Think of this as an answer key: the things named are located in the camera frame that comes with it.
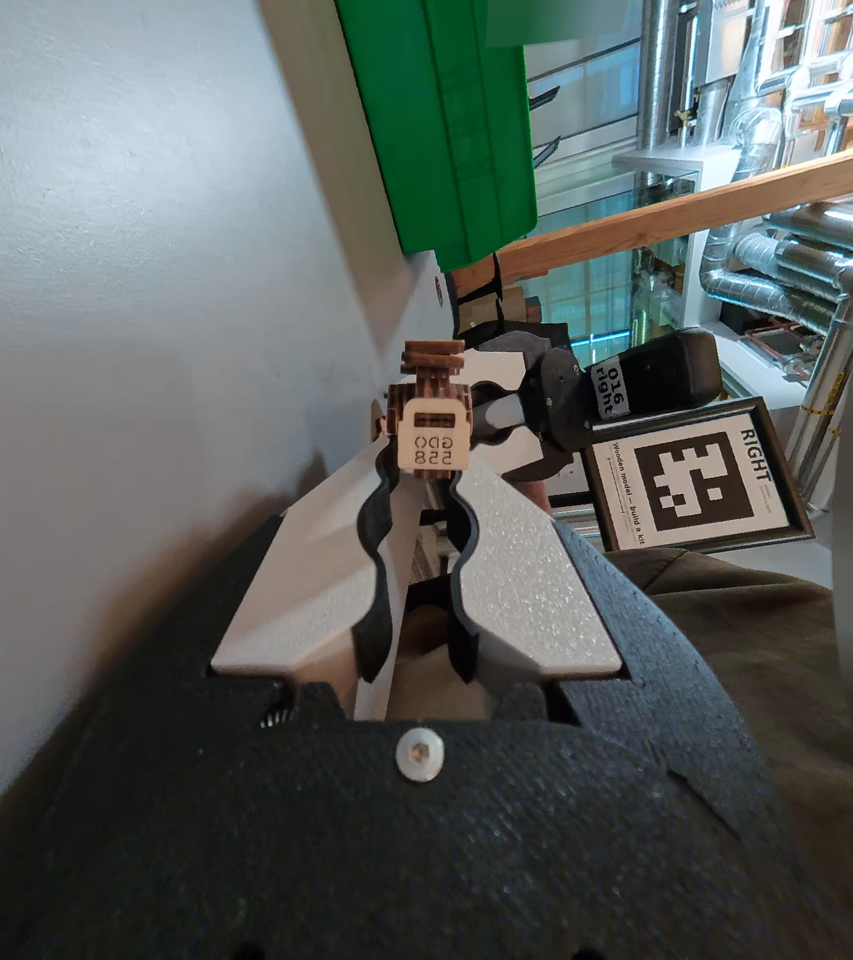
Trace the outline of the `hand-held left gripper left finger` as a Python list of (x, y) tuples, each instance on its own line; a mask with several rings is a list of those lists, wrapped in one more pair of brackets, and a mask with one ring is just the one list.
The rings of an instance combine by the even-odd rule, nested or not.
[(418, 480), (368, 444), (279, 518), (210, 667), (329, 684), (349, 718), (387, 714), (418, 537)]

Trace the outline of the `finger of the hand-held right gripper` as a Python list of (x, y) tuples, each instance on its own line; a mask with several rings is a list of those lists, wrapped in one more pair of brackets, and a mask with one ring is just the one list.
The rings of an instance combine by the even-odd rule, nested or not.
[(485, 351), (467, 349), (463, 353), (462, 384), (473, 389), (476, 385), (493, 385), (505, 393), (521, 389), (528, 367), (521, 351)]
[(542, 459), (540, 438), (527, 426), (519, 396), (483, 404), (483, 462), (490, 470), (504, 476)]

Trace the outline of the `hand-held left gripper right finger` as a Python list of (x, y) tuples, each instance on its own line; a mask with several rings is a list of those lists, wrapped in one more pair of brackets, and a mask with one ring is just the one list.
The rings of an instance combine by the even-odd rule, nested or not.
[(623, 661), (551, 517), (481, 456), (449, 484), (448, 653), (465, 682), (607, 678)]

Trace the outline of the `wooden model arm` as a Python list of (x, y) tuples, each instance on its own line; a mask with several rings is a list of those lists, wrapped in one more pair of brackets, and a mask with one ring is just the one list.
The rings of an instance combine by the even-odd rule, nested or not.
[(449, 480), (467, 470), (473, 431), (471, 387), (461, 340), (408, 340), (401, 381), (388, 385), (378, 430), (393, 439), (396, 466), (420, 479)]

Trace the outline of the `grey desk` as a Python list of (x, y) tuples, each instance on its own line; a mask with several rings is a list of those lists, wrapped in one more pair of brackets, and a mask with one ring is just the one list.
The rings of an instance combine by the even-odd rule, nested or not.
[(334, 2), (0, 2), (0, 844), (73, 704), (369, 437), (440, 278)]

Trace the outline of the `black framed marker sign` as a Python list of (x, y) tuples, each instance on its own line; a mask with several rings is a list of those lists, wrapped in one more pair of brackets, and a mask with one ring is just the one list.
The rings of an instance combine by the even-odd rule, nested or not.
[(760, 396), (598, 428), (581, 458), (607, 551), (710, 554), (816, 536)]

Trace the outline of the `wooden handrail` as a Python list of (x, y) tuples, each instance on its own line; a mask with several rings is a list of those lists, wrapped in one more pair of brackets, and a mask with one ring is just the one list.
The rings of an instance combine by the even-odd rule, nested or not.
[(496, 258), (510, 283), (850, 193), (853, 149), (522, 239), (505, 246)]

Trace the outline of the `silver upright pipe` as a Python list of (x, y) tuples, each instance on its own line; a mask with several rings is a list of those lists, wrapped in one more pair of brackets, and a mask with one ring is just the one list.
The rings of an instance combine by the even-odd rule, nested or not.
[(853, 279), (847, 280), (806, 388), (785, 449), (799, 497), (809, 502), (822, 472), (820, 449), (827, 440), (853, 367)]

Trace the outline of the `white glass display case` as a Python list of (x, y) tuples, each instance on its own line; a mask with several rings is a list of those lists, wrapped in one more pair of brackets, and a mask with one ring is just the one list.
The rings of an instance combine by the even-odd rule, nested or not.
[[(704, 163), (665, 147), (634, 150), (613, 162), (634, 175), (633, 208), (694, 194)], [(631, 252), (630, 343), (649, 342), (676, 330), (702, 327), (708, 297), (699, 283), (707, 231), (647, 242)]]

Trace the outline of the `person's clothing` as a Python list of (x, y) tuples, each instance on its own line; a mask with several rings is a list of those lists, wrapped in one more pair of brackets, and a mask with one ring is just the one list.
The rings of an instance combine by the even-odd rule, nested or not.
[(686, 635), (753, 731), (806, 861), (853, 958), (853, 730), (833, 594), (788, 575), (674, 548), (607, 559)]

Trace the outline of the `green plastic bin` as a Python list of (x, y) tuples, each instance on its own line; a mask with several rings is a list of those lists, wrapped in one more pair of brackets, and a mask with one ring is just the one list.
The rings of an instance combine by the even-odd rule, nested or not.
[(489, 47), (486, 1), (337, 1), (404, 253), (468, 267), (537, 225), (522, 46)]

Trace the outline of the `silver corrugated pipe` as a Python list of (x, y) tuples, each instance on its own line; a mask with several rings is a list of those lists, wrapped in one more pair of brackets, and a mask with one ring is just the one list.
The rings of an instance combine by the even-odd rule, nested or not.
[(676, 102), (680, 1), (643, 1), (639, 36), (636, 148), (650, 151), (671, 135)]

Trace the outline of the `silver ventilation duct bundle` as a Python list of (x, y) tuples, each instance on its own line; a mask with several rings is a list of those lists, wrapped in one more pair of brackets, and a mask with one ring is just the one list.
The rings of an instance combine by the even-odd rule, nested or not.
[(820, 201), (715, 227), (698, 280), (714, 299), (823, 334), (853, 327), (853, 204)]

